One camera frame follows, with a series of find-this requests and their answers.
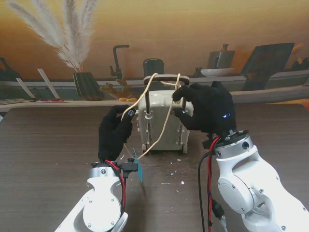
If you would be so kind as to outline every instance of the rope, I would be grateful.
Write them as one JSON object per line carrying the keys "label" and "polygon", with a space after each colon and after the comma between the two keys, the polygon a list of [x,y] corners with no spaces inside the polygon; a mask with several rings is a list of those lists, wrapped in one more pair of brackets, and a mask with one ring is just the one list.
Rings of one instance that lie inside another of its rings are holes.
{"label": "rope", "polygon": [[[124,113],[122,114],[121,120],[123,119],[125,113],[128,112],[128,111],[129,111],[130,109],[132,109],[133,107],[135,107],[135,106],[140,102],[140,100],[145,96],[145,94],[146,94],[146,92],[148,91],[149,86],[150,86],[150,84],[151,84],[153,78],[154,78],[156,75],[158,75],[158,74],[155,73],[155,74],[153,74],[153,75],[151,76],[151,78],[150,78],[150,80],[149,80],[149,82],[148,82],[148,85],[146,86],[146,89],[144,90],[144,92],[141,94],[140,98],[139,98],[132,106],[130,106],[129,108],[127,108],[127,109],[124,111]],[[161,83],[162,83],[162,84],[167,83],[167,85],[175,86],[175,89],[174,89],[174,90],[176,91],[176,90],[178,89],[178,87],[180,87],[179,79],[180,79],[180,73],[179,73],[178,76],[177,76],[177,81],[176,81],[175,84],[169,83],[169,82],[163,82],[163,81],[162,81]],[[157,141],[155,141],[143,154],[141,154],[140,157],[138,157],[138,160],[139,160],[140,158],[142,158],[144,155],[146,155],[146,154],[154,147],[154,145],[156,145],[156,144],[160,141],[160,139],[162,138],[162,135],[163,135],[164,130],[165,130],[165,127],[166,127],[166,124],[167,124],[168,119],[169,119],[170,112],[171,112],[171,110],[172,110],[172,106],[173,106],[173,101],[172,101],[172,103],[171,103],[170,106],[169,106],[169,111],[168,111],[167,117],[166,117],[166,119],[165,119],[165,122],[164,122],[164,125],[163,125],[163,129],[162,129],[162,132],[161,132],[159,138],[158,138]]]}

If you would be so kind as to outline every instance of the cable connector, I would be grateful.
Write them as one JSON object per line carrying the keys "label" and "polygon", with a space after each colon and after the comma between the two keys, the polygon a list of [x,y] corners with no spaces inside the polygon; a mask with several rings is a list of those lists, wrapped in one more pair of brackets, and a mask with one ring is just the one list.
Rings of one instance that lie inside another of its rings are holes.
{"label": "cable connector", "polygon": [[212,200],[212,211],[216,218],[221,220],[221,218],[224,216],[224,210],[222,206],[217,203],[215,200]]}
{"label": "cable connector", "polygon": [[228,232],[228,231],[227,231],[227,228],[226,228],[226,219],[225,219],[225,216],[222,216],[222,217],[219,219],[219,222],[220,222],[220,225],[222,225],[222,227],[224,228],[224,232]]}

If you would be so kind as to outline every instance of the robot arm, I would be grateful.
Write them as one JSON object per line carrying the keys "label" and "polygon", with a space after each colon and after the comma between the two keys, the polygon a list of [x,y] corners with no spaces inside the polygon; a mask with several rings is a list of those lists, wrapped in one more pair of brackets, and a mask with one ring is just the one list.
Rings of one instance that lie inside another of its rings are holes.
{"label": "robot arm", "polygon": [[218,145],[215,152],[220,194],[241,214],[250,232],[302,232],[309,228],[308,211],[282,186],[278,173],[260,157],[248,135]]}
{"label": "robot arm", "polygon": [[[124,176],[137,171],[133,162],[119,165]],[[93,189],[89,190],[74,206],[55,232],[120,232],[127,221],[127,213],[113,193],[120,183],[112,167],[95,163],[87,180]]]}

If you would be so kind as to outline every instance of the miniature luggage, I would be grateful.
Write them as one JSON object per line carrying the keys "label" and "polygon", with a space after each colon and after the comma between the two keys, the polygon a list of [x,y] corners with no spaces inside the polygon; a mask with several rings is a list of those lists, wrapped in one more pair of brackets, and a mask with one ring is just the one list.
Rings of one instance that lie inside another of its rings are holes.
{"label": "miniature luggage", "polygon": [[[151,76],[144,78],[146,86]],[[161,74],[153,78],[152,81],[177,81],[177,75]],[[189,85],[189,77],[180,76],[179,82]],[[166,120],[172,94],[174,90],[147,91],[138,105],[139,116],[138,131],[140,132],[142,149],[146,151],[160,136],[164,122]],[[181,99],[180,104],[173,104],[173,108],[182,107],[189,114],[193,114],[193,106],[185,99]],[[189,131],[183,126],[180,120],[173,114],[170,114],[165,131],[161,140],[152,148],[152,150],[175,151],[181,150],[187,153],[187,142]]]}

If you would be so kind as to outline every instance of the wooden table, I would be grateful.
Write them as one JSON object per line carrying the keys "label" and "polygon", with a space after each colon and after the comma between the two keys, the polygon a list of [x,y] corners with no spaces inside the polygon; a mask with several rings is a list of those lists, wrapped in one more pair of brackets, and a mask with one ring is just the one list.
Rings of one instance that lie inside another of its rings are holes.
{"label": "wooden table", "polygon": [[[0,123],[0,227],[3,232],[53,232],[87,191],[90,163],[97,161],[98,126],[108,107],[12,109]],[[309,114],[301,105],[237,105],[239,130],[250,130],[261,156],[284,187],[309,208]],[[125,232],[201,231],[197,165],[206,134],[192,132],[187,155],[154,152],[141,159],[143,183],[127,183]],[[136,131],[130,147],[140,150]],[[240,216],[223,202],[229,232],[245,232]],[[202,170],[204,203],[206,169]],[[213,232],[222,232],[214,221]]]}

